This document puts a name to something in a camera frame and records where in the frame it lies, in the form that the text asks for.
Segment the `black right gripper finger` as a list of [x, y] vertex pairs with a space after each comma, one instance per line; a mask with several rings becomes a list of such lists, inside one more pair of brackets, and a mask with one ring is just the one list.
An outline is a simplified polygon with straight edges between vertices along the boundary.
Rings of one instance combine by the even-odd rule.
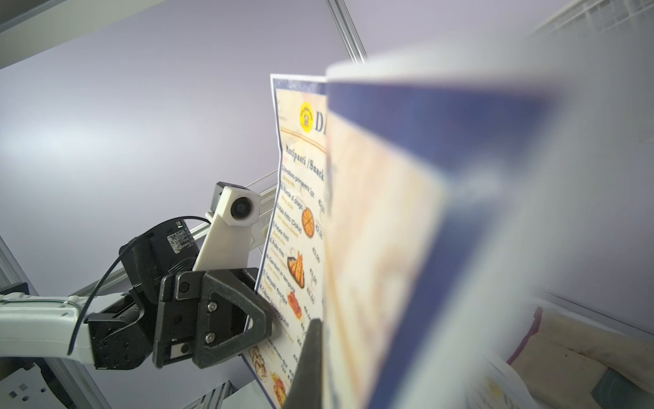
[[284, 409], [322, 407], [323, 321], [311, 320]]

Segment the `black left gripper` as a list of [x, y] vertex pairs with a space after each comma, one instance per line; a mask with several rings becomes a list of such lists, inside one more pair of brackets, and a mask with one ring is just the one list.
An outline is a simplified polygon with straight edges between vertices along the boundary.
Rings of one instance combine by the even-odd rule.
[[191, 360], [204, 369], [269, 339], [274, 309], [255, 292], [257, 276], [256, 269], [171, 274], [153, 303], [130, 289], [86, 318], [94, 367], [126, 371], [152, 358], [157, 368]]

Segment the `dim sum menu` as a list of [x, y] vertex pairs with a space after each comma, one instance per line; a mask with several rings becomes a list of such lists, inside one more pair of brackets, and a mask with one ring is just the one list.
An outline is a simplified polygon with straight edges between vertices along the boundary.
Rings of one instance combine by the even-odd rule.
[[279, 182], [245, 363], [283, 408], [311, 320], [321, 408], [390, 408], [476, 252], [521, 190], [561, 99], [538, 44], [430, 44], [270, 78]]
[[478, 369], [465, 387], [466, 408], [539, 408], [517, 371], [497, 354], [484, 354]]

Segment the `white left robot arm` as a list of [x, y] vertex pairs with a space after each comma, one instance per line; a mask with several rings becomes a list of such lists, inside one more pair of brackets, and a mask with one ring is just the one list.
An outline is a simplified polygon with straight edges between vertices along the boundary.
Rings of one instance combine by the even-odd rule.
[[202, 245], [176, 217], [124, 245], [125, 293], [33, 296], [26, 283], [1, 291], [1, 355], [68, 359], [129, 371], [192, 361], [217, 366], [268, 339], [273, 312], [247, 266], [250, 220], [213, 216]]

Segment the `white two-tier mesh shelf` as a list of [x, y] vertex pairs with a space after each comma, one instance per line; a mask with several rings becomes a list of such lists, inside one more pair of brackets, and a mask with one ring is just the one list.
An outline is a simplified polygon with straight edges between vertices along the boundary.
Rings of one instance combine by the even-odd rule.
[[[214, 248], [214, 251], [218, 248], [219, 252], [223, 252], [226, 249], [235, 250], [235, 244], [227, 244], [229, 237], [235, 237], [238, 243], [245, 243], [245, 259], [247, 263], [248, 252], [255, 250], [264, 240], [260, 237], [262, 236], [261, 230], [263, 225], [259, 226], [264, 216], [264, 212], [262, 211], [263, 195], [258, 191], [250, 189], [250, 186], [241, 188], [230, 185], [222, 188], [221, 195], [219, 196], [219, 203], [216, 204], [215, 211], [209, 211], [202, 217], [199, 216], [200, 219], [206, 219], [209, 223], [200, 220], [202, 222], [200, 225], [194, 228], [188, 228], [187, 230], [200, 249], [203, 248], [202, 245], [206, 241], [206, 236], [209, 235], [209, 242], [211, 242], [209, 243], [209, 247]], [[240, 204], [244, 205], [246, 199], [250, 202], [249, 214], [245, 218], [238, 219], [232, 214], [230, 209], [234, 210], [237, 202], [241, 202]], [[219, 210], [219, 207], [222, 205], [227, 206], [223, 210]], [[229, 237], [219, 239], [218, 233], [227, 233]], [[129, 284], [129, 276], [125, 272], [122, 262], [119, 262], [117, 268], [110, 274], [106, 274], [106, 276], [106, 278], [100, 278], [95, 284], [86, 286], [81, 292], [78, 291], [73, 293], [73, 295], [79, 296], [80, 298], [90, 297], [93, 294], [100, 296], [103, 293], [112, 292], [111, 289], [122, 281], [128, 282], [128, 287], [132, 286]]]

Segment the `beige oven mitt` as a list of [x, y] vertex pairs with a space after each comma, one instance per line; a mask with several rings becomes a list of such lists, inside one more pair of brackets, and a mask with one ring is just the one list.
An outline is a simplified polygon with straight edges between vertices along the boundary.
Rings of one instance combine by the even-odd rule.
[[553, 408], [652, 408], [653, 344], [537, 308], [508, 360]]

